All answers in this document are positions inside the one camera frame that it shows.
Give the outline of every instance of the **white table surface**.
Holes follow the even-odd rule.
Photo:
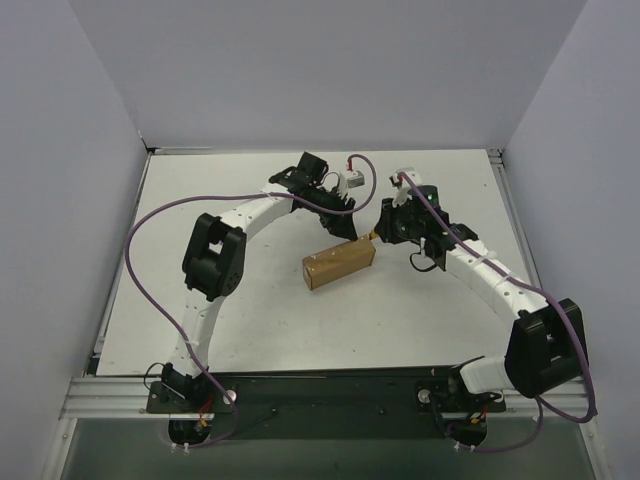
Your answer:
[[[312,152],[331,169],[345,152]],[[484,150],[363,152],[376,165],[378,190],[356,214],[368,233],[382,198],[393,196],[388,177],[413,166],[424,183],[437,185],[452,222],[475,230],[488,248],[521,278],[526,269]],[[137,218],[178,198],[257,192],[268,178],[296,165],[301,152],[154,156]],[[370,188],[353,190],[361,202]],[[333,179],[327,179],[332,185]],[[181,270],[191,230],[204,213],[234,202],[200,202],[160,214],[137,234],[132,262],[147,289],[175,317],[182,317],[186,287]],[[343,240],[332,237],[316,214],[297,210],[249,243],[244,277],[220,312],[209,352],[212,371],[264,371],[456,364],[506,351],[509,331],[458,280],[439,270],[418,273],[409,265],[414,245],[377,248],[373,266],[309,291],[302,279],[305,256]],[[117,287],[98,375],[140,375],[164,362],[177,333],[136,290],[126,270]]]

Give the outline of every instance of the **screw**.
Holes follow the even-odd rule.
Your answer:
[[[431,395],[431,392],[426,388],[423,388],[418,392],[418,401],[420,403],[429,403],[429,395]]]

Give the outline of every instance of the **brown box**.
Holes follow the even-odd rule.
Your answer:
[[[302,276],[309,290],[362,270],[373,263],[376,248],[365,235],[355,242],[328,248],[302,260]]]

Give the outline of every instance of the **white wall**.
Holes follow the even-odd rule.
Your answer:
[[[150,146],[504,147],[585,0],[70,0]]]
[[[583,309],[599,424],[640,471],[640,2],[590,0],[506,150],[544,285]]]
[[[145,151],[64,0],[0,3],[0,477],[39,478]]]

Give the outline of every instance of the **black bracket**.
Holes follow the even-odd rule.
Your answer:
[[[440,208],[438,188],[433,185],[421,185],[420,193],[429,201],[442,221],[461,240],[477,240],[478,236],[462,223],[450,223],[449,214]],[[446,253],[455,248],[455,242],[442,230],[440,224],[425,208],[422,201],[409,193],[407,201],[397,207],[392,198],[382,200],[380,219],[374,231],[384,243],[398,244],[412,242],[420,245],[425,239],[425,255],[431,258],[442,270],[446,270]]]
[[[582,312],[570,299],[560,306],[569,317],[587,352]],[[513,386],[533,398],[581,374],[578,356],[560,316],[551,306],[533,313],[522,311],[513,323],[505,368]]]
[[[219,253],[211,249],[220,244]],[[204,293],[209,302],[232,293],[242,280],[246,245],[247,234],[240,227],[207,213],[200,215],[182,261],[187,288]]]
[[[329,191],[321,186],[328,170],[329,165],[327,162],[315,155],[304,152],[296,167],[288,167],[282,172],[276,173],[269,179],[269,182],[282,185],[289,193],[293,193],[319,207],[337,211],[352,210],[356,204],[353,198],[340,197],[337,187]],[[358,238],[352,214],[333,215],[321,213],[296,201],[293,203],[293,209],[297,208],[306,208],[316,212],[320,217],[320,224],[331,235],[346,238],[347,240],[356,240]]]

